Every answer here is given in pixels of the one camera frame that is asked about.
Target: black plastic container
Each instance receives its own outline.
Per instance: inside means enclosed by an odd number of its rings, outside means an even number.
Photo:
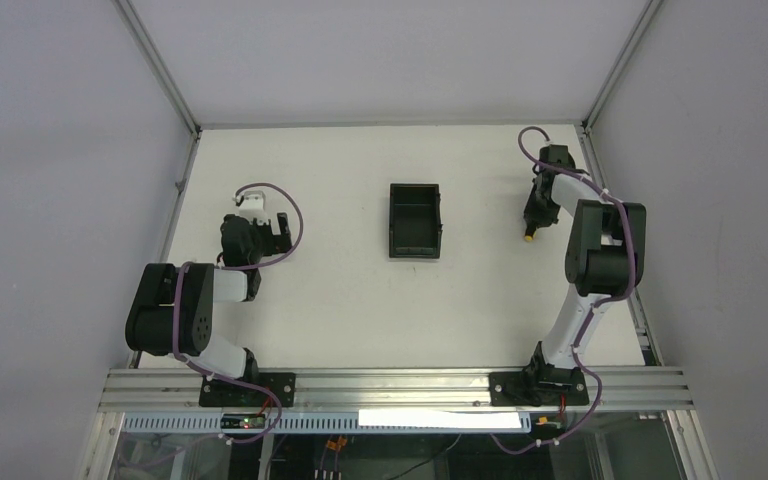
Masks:
[[[390,258],[440,258],[440,185],[390,184]]]

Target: white light strip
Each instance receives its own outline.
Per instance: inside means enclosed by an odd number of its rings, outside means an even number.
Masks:
[[[517,412],[456,413],[420,409],[359,410],[358,425],[362,427],[522,429],[522,422]]]

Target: table surface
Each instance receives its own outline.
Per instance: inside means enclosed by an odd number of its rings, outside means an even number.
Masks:
[[[579,167],[572,125],[547,125]],[[298,202],[298,250],[261,270],[254,302],[214,305],[214,334],[250,348],[263,367],[493,367],[528,363],[567,291],[572,218],[523,241],[531,163],[518,126],[286,128],[205,131],[169,261],[213,262],[234,191],[271,182]],[[537,152],[539,135],[527,135]],[[439,260],[388,257],[390,183],[437,183]],[[287,212],[265,190],[267,211]],[[143,367],[171,366],[144,355]],[[642,365],[626,304],[604,316],[584,355],[593,365]]]

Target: white tabletop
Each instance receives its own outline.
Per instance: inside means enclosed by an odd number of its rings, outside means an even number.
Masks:
[[[213,130],[203,134],[169,261],[213,262],[237,187],[272,182],[298,202],[304,238],[261,270],[254,302],[216,304],[214,333],[264,367],[488,367],[528,363],[567,290],[571,217],[522,239],[531,163],[517,126]],[[584,160],[571,125],[545,127]],[[539,135],[527,136],[537,152]],[[437,183],[443,221],[436,261],[388,258],[390,183]],[[287,212],[266,190],[267,211]],[[144,356],[141,366],[171,361]],[[631,315],[615,305],[584,356],[642,365]]]

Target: black wire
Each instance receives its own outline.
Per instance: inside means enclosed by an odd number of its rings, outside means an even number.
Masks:
[[[395,477],[390,477],[390,478],[388,478],[387,480],[396,480],[397,478],[402,478],[402,477],[404,477],[405,475],[409,474],[410,472],[412,472],[412,471],[416,470],[417,468],[419,468],[419,467],[421,467],[421,466],[425,465],[426,463],[429,463],[429,462],[433,462],[433,461],[434,461],[434,460],[436,460],[436,459],[437,459],[437,457],[439,457],[440,455],[443,455],[444,453],[448,452],[449,450],[451,450],[451,449],[455,448],[455,445],[457,445],[457,444],[458,444],[458,442],[459,442],[460,440],[461,440],[461,435],[458,435],[458,438],[456,438],[456,439],[455,439],[455,441],[454,441],[454,442],[452,442],[452,444],[451,444],[451,445],[449,445],[448,447],[444,448],[443,450],[440,450],[439,452],[435,453],[433,457],[431,457],[431,458],[429,458],[429,459],[427,459],[427,460],[423,460],[422,462],[420,462],[420,463],[417,463],[416,465],[414,465],[414,466],[412,466],[411,468],[409,468],[409,469],[405,470],[404,472],[402,472],[402,473],[400,473],[400,474],[396,475]]]

